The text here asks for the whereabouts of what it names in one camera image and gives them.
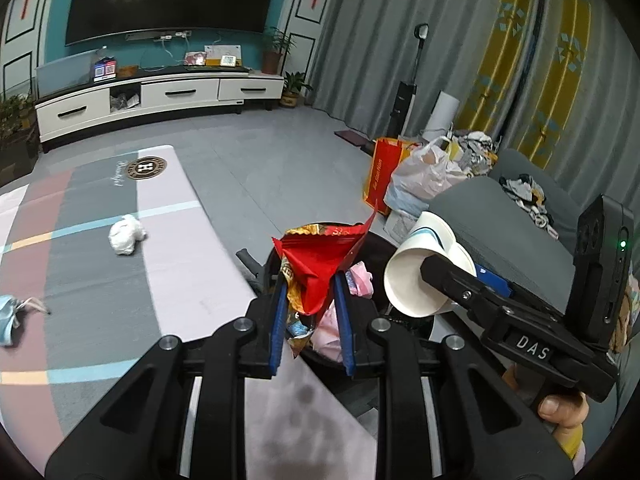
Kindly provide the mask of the person's right hand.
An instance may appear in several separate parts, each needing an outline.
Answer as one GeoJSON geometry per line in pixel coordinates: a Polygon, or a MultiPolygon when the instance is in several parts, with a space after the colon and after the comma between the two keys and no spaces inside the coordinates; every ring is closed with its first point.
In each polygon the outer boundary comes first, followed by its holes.
{"type": "MultiPolygon", "coordinates": [[[[524,390],[523,394],[541,392],[544,376],[514,364],[502,375],[503,380],[514,390],[524,390]]],[[[589,405],[583,393],[550,393],[537,404],[539,417],[555,426],[554,435],[568,438],[582,430],[582,424],[588,417],[589,405]]]]}

